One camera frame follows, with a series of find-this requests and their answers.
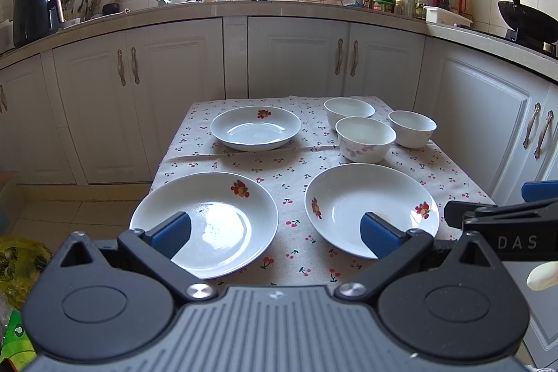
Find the black air fryer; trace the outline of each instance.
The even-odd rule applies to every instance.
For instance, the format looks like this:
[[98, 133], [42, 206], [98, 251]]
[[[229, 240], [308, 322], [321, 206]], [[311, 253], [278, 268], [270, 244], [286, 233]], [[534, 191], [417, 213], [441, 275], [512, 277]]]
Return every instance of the black air fryer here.
[[63, 21], [60, 0], [13, 0], [13, 44], [20, 48], [54, 34]]

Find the yellow plastic bag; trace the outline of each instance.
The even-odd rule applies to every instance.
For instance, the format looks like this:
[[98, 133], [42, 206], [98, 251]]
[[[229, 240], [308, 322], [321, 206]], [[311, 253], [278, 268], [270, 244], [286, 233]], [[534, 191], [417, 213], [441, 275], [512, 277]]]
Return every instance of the yellow plastic bag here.
[[44, 243], [15, 236], [0, 236], [0, 290], [20, 310], [52, 253]]

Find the triangular hole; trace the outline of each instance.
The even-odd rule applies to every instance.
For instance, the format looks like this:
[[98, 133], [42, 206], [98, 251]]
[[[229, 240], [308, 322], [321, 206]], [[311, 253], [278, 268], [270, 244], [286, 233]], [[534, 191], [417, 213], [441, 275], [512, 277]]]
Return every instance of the triangular hole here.
[[463, 251], [459, 262], [469, 265], [490, 266], [490, 263], [488, 263], [486, 256], [479, 248], [479, 245], [473, 243], [472, 241], [469, 242], [469, 244], [465, 248], [465, 251]]
[[74, 243], [60, 266], [85, 265], [93, 262], [83, 243]]

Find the table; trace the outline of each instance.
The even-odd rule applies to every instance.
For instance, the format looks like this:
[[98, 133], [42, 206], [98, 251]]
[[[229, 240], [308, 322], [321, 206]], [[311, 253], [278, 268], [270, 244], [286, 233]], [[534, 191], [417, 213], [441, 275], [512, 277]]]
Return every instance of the table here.
[[[376, 97], [355, 97], [376, 109], [373, 118], [386, 121], [392, 109]], [[207, 171], [234, 172], [264, 186], [277, 201], [279, 226], [269, 248], [247, 267], [210, 280], [218, 289], [227, 284], [297, 286], [325, 284], [330, 289], [351, 280], [373, 260], [354, 257], [325, 241], [304, 208], [304, 193], [312, 177], [349, 163], [339, 151], [337, 134], [329, 127], [325, 98], [287, 97], [212, 101], [192, 105], [161, 161], [150, 191], [183, 175]], [[276, 106], [295, 113], [302, 130], [285, 146], [268, 152], [231, 150], [211, 135], [211, 121], [241, 106]], [[492, 203], [489, 197], [430, 141], [423, 149], [393, 144], [381, 162], [424, 185], [443, 214], [449, 200]], [[457, 239], [461, 231], [441, 217], [436, 238]]]

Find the metal screw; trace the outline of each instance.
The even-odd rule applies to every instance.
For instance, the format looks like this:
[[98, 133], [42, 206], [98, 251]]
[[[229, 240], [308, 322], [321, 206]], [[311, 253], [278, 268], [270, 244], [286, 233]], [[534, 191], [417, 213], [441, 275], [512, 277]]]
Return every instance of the metal screw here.
[[199, 282], [197, 284], [192, 284], [186, 289], [186, 295], [194, 299], [204, 299], [213, 295], [213, 287]]
[[366, 293], [366, 287], [359, 282], [346, 282], [339, 286], [339, 293], [344, 297], [361, 297]]

